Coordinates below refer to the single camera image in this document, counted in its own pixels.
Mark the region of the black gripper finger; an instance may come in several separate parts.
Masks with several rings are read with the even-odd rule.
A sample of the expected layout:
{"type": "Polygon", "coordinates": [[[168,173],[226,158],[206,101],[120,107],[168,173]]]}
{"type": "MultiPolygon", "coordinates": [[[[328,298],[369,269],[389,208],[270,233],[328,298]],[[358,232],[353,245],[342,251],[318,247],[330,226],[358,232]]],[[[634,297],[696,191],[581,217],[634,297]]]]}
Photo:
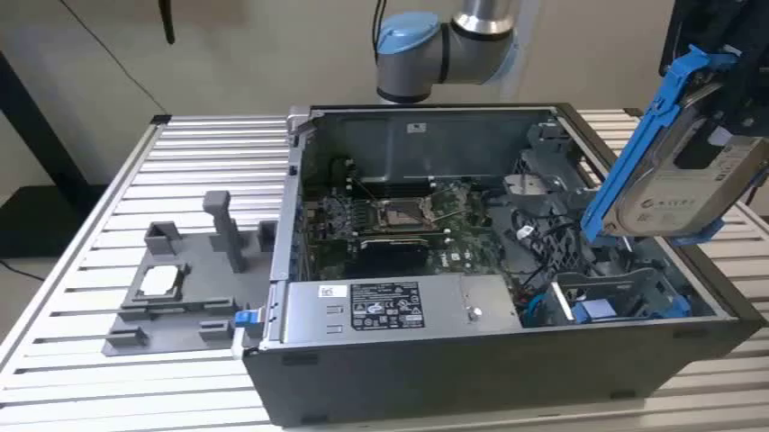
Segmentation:
{"type": "Polygon", "coordinates": [[[722,152],[708,137],[718,127],[734,136],[767,136],[767,57],[726,73],[726,81],[704,99],[704,122],[674,160],[682,169],[704,169],[722,152]]]}

